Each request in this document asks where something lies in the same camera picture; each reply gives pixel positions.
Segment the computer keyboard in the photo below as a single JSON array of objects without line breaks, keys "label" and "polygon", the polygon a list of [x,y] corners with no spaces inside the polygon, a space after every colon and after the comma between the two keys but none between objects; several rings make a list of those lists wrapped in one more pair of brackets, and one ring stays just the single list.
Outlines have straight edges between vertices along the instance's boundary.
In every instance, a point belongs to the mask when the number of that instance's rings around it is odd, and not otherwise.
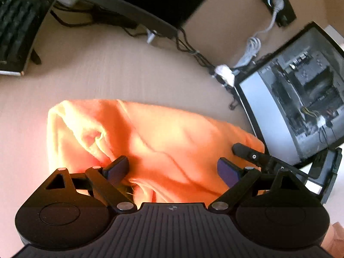
[{"label": "computer keyboard", "polygon": [[33,43],[53,3],[54,0],[0,0],[0,74],[23,75],[31,54],[39,62]]}]

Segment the open computer case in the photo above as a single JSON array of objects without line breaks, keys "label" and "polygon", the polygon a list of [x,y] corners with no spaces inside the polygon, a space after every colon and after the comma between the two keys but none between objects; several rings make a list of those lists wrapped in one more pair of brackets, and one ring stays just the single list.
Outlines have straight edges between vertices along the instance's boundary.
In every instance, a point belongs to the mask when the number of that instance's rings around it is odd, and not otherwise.
[{"label": "open computer case", "polygon": [[314,22],[241,72],[235,89],[266,153],[290,165],[344,143],[344,51]]}]

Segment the wall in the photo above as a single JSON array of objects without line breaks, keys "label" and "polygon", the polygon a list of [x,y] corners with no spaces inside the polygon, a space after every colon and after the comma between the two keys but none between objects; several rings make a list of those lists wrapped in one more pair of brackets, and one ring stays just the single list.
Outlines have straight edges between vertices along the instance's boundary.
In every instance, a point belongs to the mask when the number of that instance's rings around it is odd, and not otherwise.
[{"label": "wall", "polygon": [[324,0],[327,19],[341,35],[344,35],[344,0]]},{"label": "wall", "polygon": [[[261,54],[272,52],[294,36],[305,24],[328,25],[323,0],[290,0],[297,19],[286,28],[276,25],[261,34]],[[262,0],[206,0],[185,26],[190,43],[215,64],[235,64],[247,39],[267,27],[271,14]]]}]

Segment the orange towel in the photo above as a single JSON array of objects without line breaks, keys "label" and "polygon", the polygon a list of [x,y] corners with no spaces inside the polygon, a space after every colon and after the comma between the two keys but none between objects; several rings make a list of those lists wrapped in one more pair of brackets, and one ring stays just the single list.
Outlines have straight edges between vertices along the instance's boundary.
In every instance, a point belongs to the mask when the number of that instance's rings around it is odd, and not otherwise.
[{"label": "orange towel", "polygon": [[120,100],[64,101],[49,111],[50,171],[69,172],[107,166],[126,155],[134,202],[204,202],[207,206],[227,185],[217,174],[226,157],[239,167],[252,164],[236,157],[240,142],[255,150],[264,145],[229,123],[198,114]]}]

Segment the desk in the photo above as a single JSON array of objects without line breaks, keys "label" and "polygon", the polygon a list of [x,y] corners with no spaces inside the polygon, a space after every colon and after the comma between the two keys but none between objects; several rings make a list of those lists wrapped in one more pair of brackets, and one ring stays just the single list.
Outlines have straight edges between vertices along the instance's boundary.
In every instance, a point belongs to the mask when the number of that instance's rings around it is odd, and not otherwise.
[{"label": "desk", "polygon": [[131,38],[121,28],[65,28],[48,16],[35,49],[42,65],[0,77],[0,257],[21,247],[18,208],[47,178],[48,110],[68,99],[121,99],[184,109],[250,131],[241,107],[191,55],[168,39]]}]

